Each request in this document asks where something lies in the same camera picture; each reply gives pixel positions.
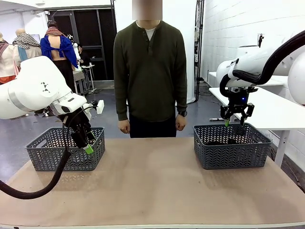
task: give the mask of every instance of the basket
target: basket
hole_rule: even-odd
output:
[[[94,152],[88,155],[79,149],[72,138],[69,138],[69,152],[71,156],[64,171],[93,171],[105,152],[104,128],[92,128],[96,138],[91,141]],[[30,159],[36,171],[55,171],[65,150],[62,128],[50,128],[26,146]]]
[[[250,124],[194,126],[194,150],[204,169],[263,167],[270,146]]]

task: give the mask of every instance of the wristwatch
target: wristwatch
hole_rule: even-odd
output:
[[[187,111],[180,111],[178,112],[179,115],[186,117],[187,116]]]

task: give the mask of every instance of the white curtain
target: white curtain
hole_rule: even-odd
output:
[[[114,2],[117,30],[131,23],[132,0]],[[163,21],[179,29],[183,35],[187,59],[187,103],[195,101],[194,96],[194,37],[196,0],[163,0]]]

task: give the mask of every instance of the blue cloth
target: blue cloth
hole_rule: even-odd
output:
[[[61,45],[59,49],[53,48],[49,42],[49,36],[46,35],[40,41],[41,45],[41,52],[43,56],[48,57],[50,60],[52,59],[51,51],[57,50],[59,52],[59,57],[66,57],[74,67],[78,68],[77,66],[77,58],[72,46],[72,42],[65,36],[61,36]]]
[[[28,59],[27,53],[25,52],[25,49],[18,46],[18,52],[20,57],[20,62],[26,61]]]

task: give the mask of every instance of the man's right hand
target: man's right hand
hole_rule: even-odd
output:
[[[118,127],[124,134],[130,133],[130,124],[128,119],[124,121],[119,121]]]

